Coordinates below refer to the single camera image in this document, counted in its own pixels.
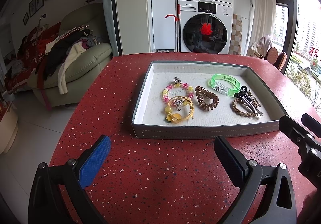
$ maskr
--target car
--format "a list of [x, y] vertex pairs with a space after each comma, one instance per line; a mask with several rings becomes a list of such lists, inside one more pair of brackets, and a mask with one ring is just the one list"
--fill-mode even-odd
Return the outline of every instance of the car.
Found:
[[310, 67], [303, 67], [302, 64], [298, 65], [298, 69], [301, 72], [305, 72], [306, 74], [311, 74], [311, 68]]
[[312, 70], [311, 75], [315, 80], [319, 80], [319, 74], [317, 73], [317, 71]]

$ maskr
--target red blanket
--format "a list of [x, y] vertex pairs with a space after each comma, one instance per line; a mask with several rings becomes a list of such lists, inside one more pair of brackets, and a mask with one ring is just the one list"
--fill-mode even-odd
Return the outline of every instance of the red blanket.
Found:
[[28, 41], [36, 32], [36, 28], [30, 32], [26, 38], [26, 41], [22, 44], [22, 49], [19, 51], [20, 54], [18, 54], [17, 57], [17, 59], [20, 59], [23, 62], [24, 68], [15, 76], [6, 74], [4, 82], [8, 93], [12, 93], [18, 88], [27, 84], [29, 76], [44, 57], [46, 45], [52, 42], [58, 36], [59, 28], [60, 23], [41, 33], [37, 40], [37, 51], [36, 40], [31, 42]]

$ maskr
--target sofa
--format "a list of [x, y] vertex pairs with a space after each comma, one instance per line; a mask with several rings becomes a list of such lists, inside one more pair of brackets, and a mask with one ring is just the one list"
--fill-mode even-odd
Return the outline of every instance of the sofa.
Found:
[[28, 86], [33, 90], [37, 99], [47, 107], [48, 103], [51, 107], [78, 103], [112, 58], [112, 48], [107, 43], [109, 38], [101, 3], [83, 6], [65, 16], [61, 21], [59, 35], [82, 25], [88, 25], [92, 34], [97, 36], [102, 43], [86, 50], [69, 66], [65, 73], [68, 93], [63, 95], [59, 93], [58, 71], [61, 65], [57, 67], [52, 76], [44, 81], [43, 90], [37, 88], [38, 76], [35, 71], [28, 78]]

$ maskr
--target charm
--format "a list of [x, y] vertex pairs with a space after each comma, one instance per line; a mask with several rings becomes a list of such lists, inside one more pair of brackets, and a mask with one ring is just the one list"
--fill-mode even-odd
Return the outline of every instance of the charm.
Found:
[[[182, 116], [179, 113], [175, 113], [173, 114], [173, 116], [175, 116], [176, 119], [181, 120]], [[177, 121], [173, 116], [171, 116], [170, 114], [165, 118], [166, 122], [168, 123], [179, 123], [179, 121]]]
[[178, 100], [174, 101], [173, 104], [176, 106], [177, 111], [180, 111], [180, 109], [183, 105], [183, 102], [184, 102], [183, 99], [178, 99]]
[[180, 84], [182, 84], [181, 80], [179, 80], [178, 77], [174, 77], [173, 81], [174, 81], [174, 83], [180, 83]]

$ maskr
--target brown spiral hair tie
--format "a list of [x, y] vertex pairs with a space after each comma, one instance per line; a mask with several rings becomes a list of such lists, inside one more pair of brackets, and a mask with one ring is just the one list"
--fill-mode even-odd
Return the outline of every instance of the brown spiral hair tie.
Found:
[[[210, 109], [213, 110], [219, 104], [219, 97], [216, 94], [213, 94], [213, 93], [207, 91], [205, 88], [203, 88], [201, 86], [197, 86], [195, 88], [195, 93], [196, 93], [198, 104], [200, 105], [200, 107], [204, 111], [206, 111], [206, 110], [209, 111]], [[211, 104], [205, 103], [202, 95], [205, 95], [206, 97], [212, 99], [213, 103], [211, 103]]]
[[242, 102], [240, 99], [236, 98], [233, 102], [232, 102], [232, 109], [234, 110], [234, 112], [240, 116], [243, 117], [255, 117], [256, 113], [255, 112], [242, 112], [241, 110], [239, 110], [238, 108], [236, 108], [236, 104], [240, 102], [241, 104], [245, 105], [244, 102]]

